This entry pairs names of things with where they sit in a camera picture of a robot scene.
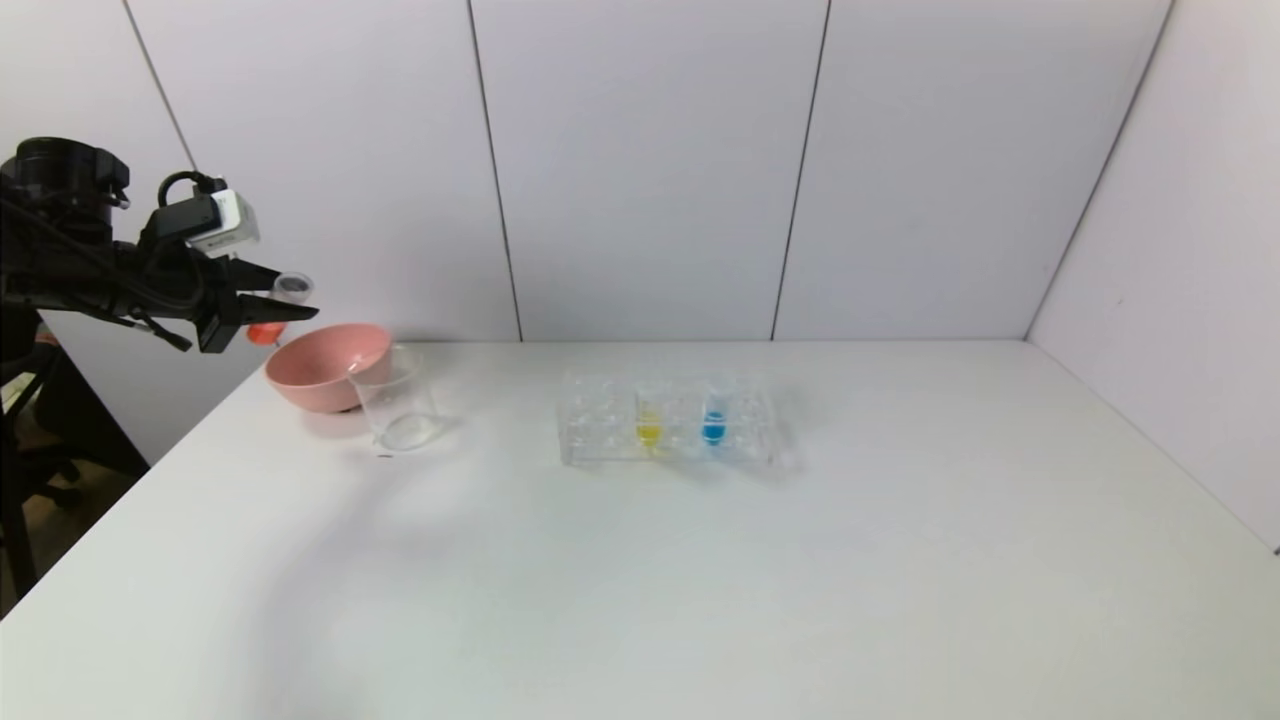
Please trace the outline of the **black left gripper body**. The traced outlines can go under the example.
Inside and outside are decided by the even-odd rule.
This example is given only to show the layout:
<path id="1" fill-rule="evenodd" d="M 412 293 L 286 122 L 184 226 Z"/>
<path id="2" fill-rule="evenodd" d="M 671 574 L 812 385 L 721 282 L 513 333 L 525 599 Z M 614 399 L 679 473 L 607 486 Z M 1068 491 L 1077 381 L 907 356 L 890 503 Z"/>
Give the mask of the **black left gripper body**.
<path id="1" fill-rule="evenodd" d="M 225 259 L 211 259 L 186 241 L 141 250 L 114 243 L 114 313 L 124 325 L 180 352 L 225 350 L 236 319 L 236 292 Z"/>

